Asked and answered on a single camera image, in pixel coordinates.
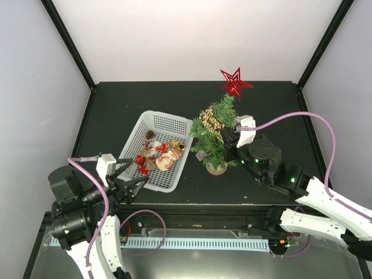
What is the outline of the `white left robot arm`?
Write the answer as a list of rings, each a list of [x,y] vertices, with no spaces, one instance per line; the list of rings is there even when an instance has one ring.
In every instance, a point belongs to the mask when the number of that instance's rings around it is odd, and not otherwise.
[[[118,182],[118,176],[134,159],[117,159],[110,153],[67,161],[48,176],[56,199],[52,236],[74,260],[83,278],[130,278],[120,247],[125,218],[117,207],[131,204],[149,177]]]

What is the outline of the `white perforated plastic basket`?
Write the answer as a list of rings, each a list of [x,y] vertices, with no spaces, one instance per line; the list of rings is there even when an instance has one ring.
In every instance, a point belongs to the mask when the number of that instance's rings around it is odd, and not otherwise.
[[[177,187],[192,145],[193,138],[189,136],[191,126],[192,120],[184,117],[147,110],[140,115],[119,158],[132,158],[135,160],[138,155],[141,155],[142,151],[148,148],[149,142],[158,141],[163,144],[162,149],[151,152],[151,158],[157,158],[170,150],[166,145],[171,144],[172,140],[182,142],[185,145],[182,157],[174,162],[170,170],[161,171],[158,168],[149,170],[149,181],[145,185],[145,188],[153,191],[172,192]],[[155,132],[153,139],[147,140],[145,138],[148,130]],[[119,179],[129,181],[143,176],[143,174],[138,172],[139,167],[141,166],[133,163],[119,175]]]

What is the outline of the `red star ornament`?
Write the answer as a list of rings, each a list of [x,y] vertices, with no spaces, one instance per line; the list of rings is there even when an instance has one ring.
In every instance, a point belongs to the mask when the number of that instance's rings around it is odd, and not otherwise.
[[[220,69],[221,74],[226,79],[226,83],[222,89],[228,91],[229,96],[237,96],[239,99],[242,98],[242,90],[253,88],[252,84],[247,83],[241,79],[241,68],[237,68],[233,74],[227,73]]]

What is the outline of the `small green christmas tree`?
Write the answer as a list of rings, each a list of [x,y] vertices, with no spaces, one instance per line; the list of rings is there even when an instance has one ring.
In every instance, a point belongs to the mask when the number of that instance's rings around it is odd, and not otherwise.
[[[206,109],[212,109],[214,117],[220,123],[225,124],[224,128],[232,129],[237,117],[234,101],[233,96],[225,94],[220,102],[213,102]],[[207,153],[207,157],[201,162],[212,174],[218,175],[231,167],[237,166],[237,162],[226,163],[224,161],[224,143],[220,142],[203,126],[199,116],[193,119],[189,135],[196,139],[196,144],[191,147],[190,151],[196,154],[198,151],[204,150]]]

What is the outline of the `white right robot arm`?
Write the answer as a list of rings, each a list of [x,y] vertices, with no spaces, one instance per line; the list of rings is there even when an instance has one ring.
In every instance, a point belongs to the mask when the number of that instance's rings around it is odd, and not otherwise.
[[[266,184],[296,203],[322,213],[312,216],[292,209],[272,209],[264,220],[268,233],[310,234],[336,242],[366,261],[371,260],[371,210],[327,189],[317,177],[282,161],[282,150],[265,137],[240,145],[239,135],[225,135],[224,158],[243,165],[258,184]]]

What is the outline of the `white string lights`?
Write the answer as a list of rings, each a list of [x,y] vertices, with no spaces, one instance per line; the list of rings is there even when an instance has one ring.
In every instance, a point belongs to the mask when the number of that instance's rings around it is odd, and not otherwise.
[[[199,160],[199,161],[203,161],[205,157],[207,157],[207,153],[204,151],[204,150],[200,150],[196,153],[196,158]]]

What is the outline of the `brown pine cone ornament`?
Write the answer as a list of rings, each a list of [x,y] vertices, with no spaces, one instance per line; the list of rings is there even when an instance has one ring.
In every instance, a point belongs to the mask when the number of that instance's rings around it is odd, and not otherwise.
[[[153,139],[154,137],[155,137],[155,132],[152,131],[152,130],[148,130],[148,131],[146,132],[146,134],[145,134],[145,138],[146,138],[147,140],[151,140],[151,139]]]

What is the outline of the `gold merry christmas sign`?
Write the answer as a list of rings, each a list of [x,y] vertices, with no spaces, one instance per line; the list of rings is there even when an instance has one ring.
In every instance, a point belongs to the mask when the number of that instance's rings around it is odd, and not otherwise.
[[[203,126],[211,132],[220,142],[223,141],[222,134],[220,130],[225,127],[225,124],[220,123],[213,114],[211,108],[201,111],[199,119]]]

